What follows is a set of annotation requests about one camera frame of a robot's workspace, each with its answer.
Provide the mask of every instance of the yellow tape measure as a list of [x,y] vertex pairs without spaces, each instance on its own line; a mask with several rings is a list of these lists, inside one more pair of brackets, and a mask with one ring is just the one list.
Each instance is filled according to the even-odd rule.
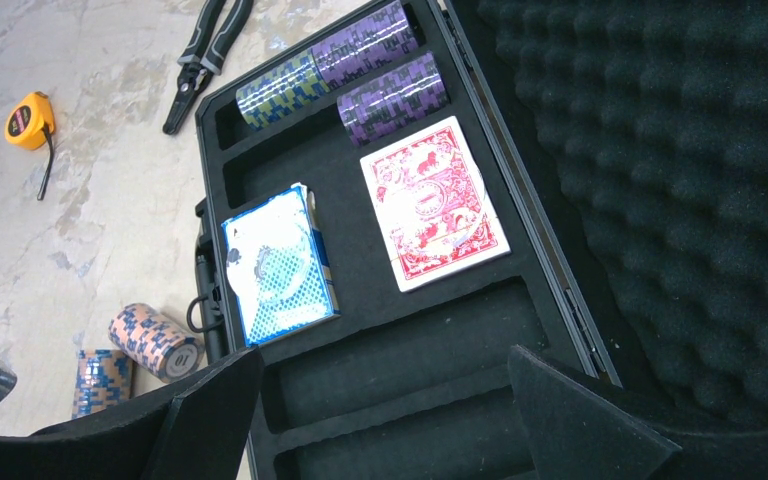
[[42,92],[28,94],[13,109],[13,113],[7,118],[7,123],[4,124],[4,138],[13,145],[27,150],[36,150],[44,143],[48,143],[48,166],[45,168],[37,200],[42,200],[45,197],[48,177],[51,175],[51,164],[54,161],[54,145],[51,143],[51,135],[56,128],[51,102],[48,101],[48,96]]

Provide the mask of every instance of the blue playing card deck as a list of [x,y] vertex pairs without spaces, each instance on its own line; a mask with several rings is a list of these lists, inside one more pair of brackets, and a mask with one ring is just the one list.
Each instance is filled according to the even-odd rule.
[[297,183],[222,223],[246,346],[340,316],[314,209]]

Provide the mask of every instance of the plier handle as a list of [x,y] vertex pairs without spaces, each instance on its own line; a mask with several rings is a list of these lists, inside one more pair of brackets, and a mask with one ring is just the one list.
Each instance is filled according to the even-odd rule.
[[178,58],[181,65],[178,91],[169,116],[166,117],[166,123],[163,124],[163,133],[167,135],[178,133],[184,118],[195,104],[196,97],[207,88],[214,75],[222,73],[225,55],[248,21],[254,0],[234,0],[228,17],[211,42],[213,28],[224,5],[225,0],[207,0],[196,21],[190,43]]

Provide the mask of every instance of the playing card back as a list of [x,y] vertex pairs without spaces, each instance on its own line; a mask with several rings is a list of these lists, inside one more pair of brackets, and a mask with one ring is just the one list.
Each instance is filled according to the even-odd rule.
[[399,289],[510,252],[457,118],[361,159]]

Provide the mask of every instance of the stack of poker chips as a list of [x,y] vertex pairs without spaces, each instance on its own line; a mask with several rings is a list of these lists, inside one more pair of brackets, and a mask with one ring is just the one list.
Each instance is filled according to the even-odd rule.
[[110,340],[140,366],[170,383],[194,372],[201,341],[144,303],[128,305],[110,322]]
[[222,224],[247,346],[340,315],[313,207],[295,184]]
[[419,47],[398,1],[338,31],[313,47],[316,67],[332,90]]
[[361,146],[448,103],[440,70],[428,52],[340,95],[337,110],[352,143]]
[[261,130],[418,46],[395,0],[240,87],[237,106]]
[[121,350],[81,350],[72,418],[100,412],[131,398],[134,362]]

